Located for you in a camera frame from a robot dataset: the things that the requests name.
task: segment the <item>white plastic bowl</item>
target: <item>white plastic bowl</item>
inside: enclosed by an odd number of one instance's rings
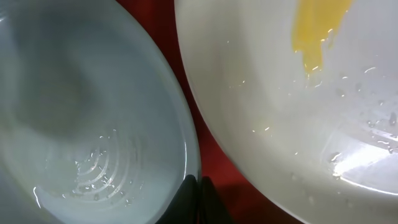
[[[297,2],[176,1],[203,118],[245,177],[299,220],[398,223],[398,2],[353,1],[312,86],[291,45]]]
[[[0,215],[154,223],[198,144],[180,87],[116,1],[0,1]]]

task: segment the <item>red surface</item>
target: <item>red surface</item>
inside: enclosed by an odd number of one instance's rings
[[[169,62],[188,101],[198,134],[203,175],[214,182],[237,223],[300,223],[258,192],[225,156],[193,99],[182,65],[174,0],[118,0],[145,28]]]

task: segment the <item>yellow egg yolk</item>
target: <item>yellow egg yolk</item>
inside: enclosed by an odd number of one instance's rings
[[[292,32],[295,52],[303,54],[304,70],[310,75],[322,69],[322,42],[336,35],[353,0],[299,0]]]

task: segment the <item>raw egg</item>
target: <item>raw egg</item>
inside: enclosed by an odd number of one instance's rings
[[[305,73],[322,69],[322,42],[331,46],[353,0],[299,0],[292,32],[294,52],[301,51]]]

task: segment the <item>black object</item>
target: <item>black object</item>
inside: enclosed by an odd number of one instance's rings
[[[211,179],[204,177],[198,183],[193,175],[188,175],[156,224],[197,223],[234,224],[234,221],[221,202]]]

